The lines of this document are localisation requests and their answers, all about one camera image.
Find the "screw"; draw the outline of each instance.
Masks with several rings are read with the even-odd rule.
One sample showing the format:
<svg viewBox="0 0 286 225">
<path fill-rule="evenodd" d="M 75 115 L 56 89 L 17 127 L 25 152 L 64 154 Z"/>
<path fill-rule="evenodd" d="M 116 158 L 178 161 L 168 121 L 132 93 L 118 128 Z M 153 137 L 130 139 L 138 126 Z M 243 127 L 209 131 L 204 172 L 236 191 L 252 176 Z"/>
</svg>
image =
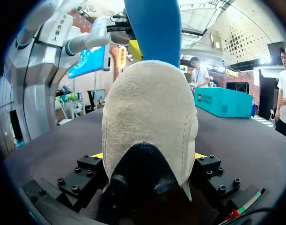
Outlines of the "screw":
<svg viewBox="0 0 286 225">
<path fill-rule="evenodd" d="M 44 189 L 39 190 L 39 195 L 44 196 L 46 194 L 46 191 Z"/>
<path fill-rule="evenodd" d="M 33 195 L 32 197 L 30 197 L 30 201 L 31 201 L 32 203 L 36 203 L 36 202 L 38 201 L 38 198 Z"/>
<path fill-rule="evenodd" d="M 227 190 L 226 186 L 222 184 L 222 185 L 219 186 L 218 192 L 223 194 L 223 193 L 226 192 L 226 190 Z"/>
<path fill-rule="evenodd" d="M 218 168 L 218 172 L 219 172 L 219 173 L 224 173 L 224 168 L 220 166 L 220 167 Z"/>
<path fill-rule="evenodd" d="M 59 185 L 64 185 L 64 184 L 66 184 L 64 178 L 62 178 L 62 177 L 58 178 L 58 184 L 59 184 Z"/>
<path fill-rule="evenodd" d="M 72 191 L 73 191 L 74 193 L 76 193 L 76 194 L 80 191 L 79 186 L 76 185 L 76 184 L 73 184 L 72 187 L 71 187 L 71 189 L 72 189 Z"/>
<path fill-rule="evenodd" d="M 88 177 L 92 177 L 92 176 L 93 176 L 93 172 L 92 172 L 91 170 L 87 170 L 87 171 L 86 171 L 86 175 L 87 175 Z"/>
<path fill-rule="evenodd" d="M 213 173 L 213 172 L 212 172 L 211 170 L 206 171 L 206 174 L 207 174 L 207 175 L 212 175 L 212 173 Z"/>
<path fill-rule="evenodd" d="M 80 173 L 80 172 L 81 172 L 81 169 L 80 169 L 79 167 L 76 167 L 76 168 L 74 169 L 74 172 Z"/>
<path fill-rule="evenodd" d="M 241 179 L 235 178 L 235 179 L 233 180 L 233 186 L 237 187 L 237 186 L 239 186 L 240 184 L 241 184 Z"/>
</svg>

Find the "ceiling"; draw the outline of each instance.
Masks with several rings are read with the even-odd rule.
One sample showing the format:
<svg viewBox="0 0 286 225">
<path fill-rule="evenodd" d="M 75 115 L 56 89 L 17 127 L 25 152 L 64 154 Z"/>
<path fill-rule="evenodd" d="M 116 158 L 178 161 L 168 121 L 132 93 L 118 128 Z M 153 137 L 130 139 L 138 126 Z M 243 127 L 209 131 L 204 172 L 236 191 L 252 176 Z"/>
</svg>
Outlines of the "ceiling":
<svg viewBox="0 0 286 225">
<path fill-rule="evenodd" d="M 105 14 L 124 9 L 124 0 L 89 0 L 104 6 Z M 178 0 L 182 17 L 182 54 L 226 65 L 268 58 L 267 45 L 286 41 L 277 18 L 259 0 Z M 213 48 L 211 31 L 219 32 L 220 51 Z"/>
</svg>

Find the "cable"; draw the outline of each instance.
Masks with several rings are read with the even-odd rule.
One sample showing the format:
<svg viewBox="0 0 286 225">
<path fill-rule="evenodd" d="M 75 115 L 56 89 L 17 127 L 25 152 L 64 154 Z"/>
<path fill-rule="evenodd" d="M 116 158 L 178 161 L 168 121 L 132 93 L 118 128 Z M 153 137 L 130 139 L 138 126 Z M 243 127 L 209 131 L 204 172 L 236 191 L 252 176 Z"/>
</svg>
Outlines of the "cable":
<svg viewBox="0 0 286 225">
<path fill-rule="evenodd" d="M 237 220 L 239 220 L 239 219 L 242 219 L 242 218 L 244 218 L 244 217 L 250 216 L 250 215 L 252 215 L 252 214 L 254 214 L 254 213 L 259 213 L 259 212 L 271 212 L 271 210 L 272 210 L 271 208 L 259 208 L 259 209 L 257 209 L 257 210 L 253 210 L 253 211 L 251 211 L 251 212 L 243 213 L 243 214 L 239 215 L 238 217 L 235 217 L 235 218 L 233 218 L 233 219 L 231 219 L 231 220 L 228 220 L 228 221 L 226 221 L 226 222 L 223 222 L 223 223 L 221 223 L 221 224 L 219 224 L 219 225 L 229 225 L 229 224 L 232 224 L 232 223 L 234 223 L 235 221 L 237 221 Z"/>
</svg>

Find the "green object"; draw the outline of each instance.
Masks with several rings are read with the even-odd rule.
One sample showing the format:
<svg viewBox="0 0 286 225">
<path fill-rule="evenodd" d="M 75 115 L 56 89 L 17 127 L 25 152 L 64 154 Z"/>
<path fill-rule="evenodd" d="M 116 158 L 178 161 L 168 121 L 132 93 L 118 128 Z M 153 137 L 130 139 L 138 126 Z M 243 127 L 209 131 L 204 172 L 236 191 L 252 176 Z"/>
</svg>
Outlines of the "green object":
<svg viewBox="0 0 286 225">
<path fill-rule="evenodd" d="M 225 88 L 196 88 L 195 106 L 218 117 L 250 118 L 253 96 Z"/>
<path fill-rule="evenodd" d="M 66 95 L 61 95 L 60 98 L 63 102 L 73 102 L 79 100 L 78 93 L 70 93 Z"/>
</svg>

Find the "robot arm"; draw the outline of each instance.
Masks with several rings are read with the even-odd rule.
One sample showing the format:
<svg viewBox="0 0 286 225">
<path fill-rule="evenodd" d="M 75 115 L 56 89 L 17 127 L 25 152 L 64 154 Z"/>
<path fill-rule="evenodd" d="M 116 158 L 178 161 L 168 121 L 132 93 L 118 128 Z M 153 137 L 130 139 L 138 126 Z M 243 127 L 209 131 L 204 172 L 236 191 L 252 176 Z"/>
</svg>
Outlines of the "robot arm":
<svg viewBox="0 0 286 225">
<path fill-rule="evenodd" d="M 98 17 L 89 34 L 79 35 L 66 43 L 67 54 L 73 56 L 88 48 L 107 45 L 110 42 L 110 36 L 107 33 L 109 23 L 108 17 Z"/>
<path fill-rule="evenodd" d="M 25 23 L 25 27 L 16 40 L 16 46 L 25 48 L 32 40 L 35 33 L 57 11 L 60 0 L 47 0 L 35 8 Z"/>
</svg>

